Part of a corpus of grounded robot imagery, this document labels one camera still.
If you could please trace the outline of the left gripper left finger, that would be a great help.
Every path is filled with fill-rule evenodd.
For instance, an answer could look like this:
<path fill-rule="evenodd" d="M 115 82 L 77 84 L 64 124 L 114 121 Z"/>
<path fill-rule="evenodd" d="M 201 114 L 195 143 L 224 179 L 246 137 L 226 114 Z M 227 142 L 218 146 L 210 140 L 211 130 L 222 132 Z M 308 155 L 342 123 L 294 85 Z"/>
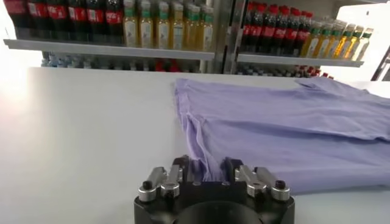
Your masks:
<path fill-rule="evenodd" d="M 170 169 L 155 167 L 148 178 L 138 188 L 138 199 L 143 203 L 155 201 L 158 197 L 175 199 L 180 188 L 191 181 L 191 166 L 188 155 L 175 158 Z"/>

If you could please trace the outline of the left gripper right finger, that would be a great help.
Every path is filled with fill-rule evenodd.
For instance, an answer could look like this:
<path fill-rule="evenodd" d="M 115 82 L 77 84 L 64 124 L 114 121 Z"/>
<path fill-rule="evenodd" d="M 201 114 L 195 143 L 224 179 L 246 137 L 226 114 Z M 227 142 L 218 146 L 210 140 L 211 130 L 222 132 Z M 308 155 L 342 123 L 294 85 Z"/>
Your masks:
<path fill-rule="evenodd" d="M 222 162 L 225 182 L 229 184 L 243 182 L 246 193 L 252 198 L 270 197 L 279 202 L 288 201 L 291 190 L 285 181 L 277 179 L 267 168 L 251 169 L 240 159 L 226 157 Z"/>

